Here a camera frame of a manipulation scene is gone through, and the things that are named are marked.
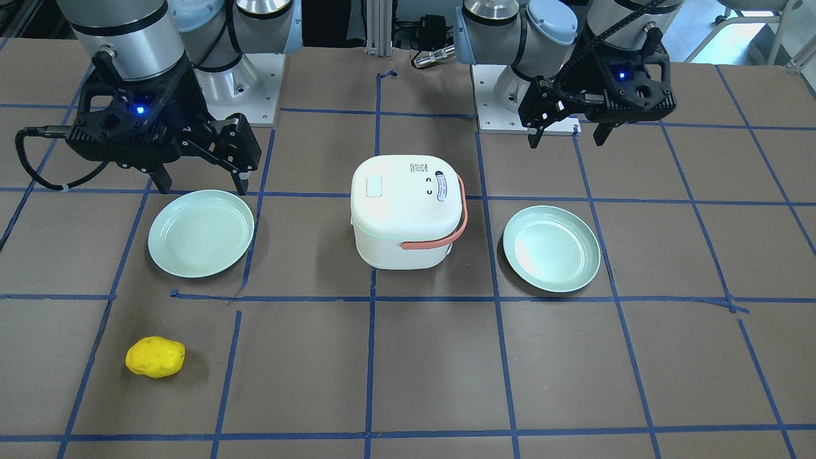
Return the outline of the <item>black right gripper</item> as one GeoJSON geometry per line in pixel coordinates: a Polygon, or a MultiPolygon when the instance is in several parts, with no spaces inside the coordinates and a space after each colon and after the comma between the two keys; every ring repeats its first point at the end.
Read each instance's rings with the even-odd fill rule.
{"type": "Polygon", "coordinates": [[[81,157],[148,173],[160,194],[169,194],[173,184],[164,165],[200,157],[229,172],[237,194],[247,196],[261,148],[244,114],[224,120],[210,114],[186,55],[160,75],[135,81],[119,75],[108,50],[91,61],[66,139],[81,157]]]}

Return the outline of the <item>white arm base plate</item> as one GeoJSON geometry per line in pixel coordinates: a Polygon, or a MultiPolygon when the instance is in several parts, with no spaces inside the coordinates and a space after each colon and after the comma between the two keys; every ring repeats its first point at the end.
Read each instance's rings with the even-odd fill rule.
{"type": "Polygon", "coordinates": [[[528,81],[508,65],[471,66],[477,122],[481,133],[527,135],[534,129],[521,122],[518,108],[528,81]]]}
{"type": "Polygon", "coordinates": [[[248,54],[232,69],[196,72],[210,113],[219,120],[242,113],[253,127],[273,128],[286,58],[284,54],[248,54]]]}

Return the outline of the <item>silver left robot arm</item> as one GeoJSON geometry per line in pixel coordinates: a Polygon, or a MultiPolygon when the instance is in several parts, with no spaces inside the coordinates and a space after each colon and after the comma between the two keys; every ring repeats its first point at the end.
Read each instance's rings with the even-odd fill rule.
{"type": "Polygon", "coordinates": [[[562,1],[464,1],[453,43],[462,64],[502,65],[497,96],[536,148],[575,113],[603,145],[623,123],[676,110],[662,39],[680,1],[590,1],[584,23],[562,1]]]}

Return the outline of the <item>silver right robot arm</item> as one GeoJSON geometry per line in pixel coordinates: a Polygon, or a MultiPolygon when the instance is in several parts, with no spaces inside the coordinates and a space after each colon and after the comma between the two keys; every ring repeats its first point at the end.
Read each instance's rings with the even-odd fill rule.
{"type": "Polygon", "coordinates": [[[252,125],[271,119],[278,90],[253,57],[297,52],[300,1],[59,1],[91,57],[80,108],[59,134],[82,159],[148,175],[200,157],[247,194],[261,148],[252,125]]]}

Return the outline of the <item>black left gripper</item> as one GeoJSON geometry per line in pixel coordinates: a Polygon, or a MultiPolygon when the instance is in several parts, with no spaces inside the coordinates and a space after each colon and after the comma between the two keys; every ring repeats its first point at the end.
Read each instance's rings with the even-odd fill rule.
{"type": "Polygon", "coordinates": [[[634,50],[598,43],[568,68],[559,86],[554,78],[536,76],[518,107],[528,146],[538,148],[543,128],[575,113],[597,123],[598,147],[616,125],[659,121],[673,113],[676,98],[662,35],[661,28],[650,28],[634,50]]]}

